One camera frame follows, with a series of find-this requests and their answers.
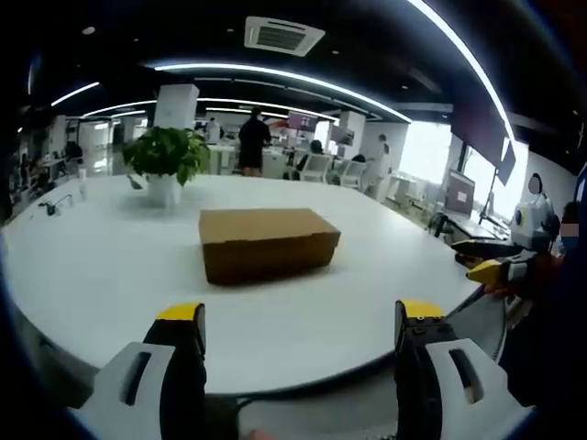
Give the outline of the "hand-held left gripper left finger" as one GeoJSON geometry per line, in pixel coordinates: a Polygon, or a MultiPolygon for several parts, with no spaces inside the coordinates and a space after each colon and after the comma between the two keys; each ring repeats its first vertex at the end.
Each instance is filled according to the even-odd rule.
{"type": "Polygon", "coordinates": [[[205,305],[174,305],[97,372],[72,413],[93,439],[203,439],[205,349],[205,305]]]}

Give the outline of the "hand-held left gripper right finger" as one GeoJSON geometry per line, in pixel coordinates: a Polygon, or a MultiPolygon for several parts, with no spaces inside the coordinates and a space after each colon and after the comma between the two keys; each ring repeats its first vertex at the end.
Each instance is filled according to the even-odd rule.
{"type": "Polygon", "coordinates": [[[398,439],[511,439],[533,410],[507,388],[505,371],[459,338],[431,302],[395,304],[398,439]]]}

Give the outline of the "person's right hand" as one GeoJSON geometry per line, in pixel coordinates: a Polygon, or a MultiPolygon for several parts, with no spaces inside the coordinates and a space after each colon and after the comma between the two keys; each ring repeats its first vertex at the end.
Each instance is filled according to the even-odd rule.
{"type": "Polygon", "coordinates": [[[518,297],[522,300],[534,300],[540,291],[540,284],[528,278],[495,282],[483,287],[486,294],[496,297],[518,297]]]}

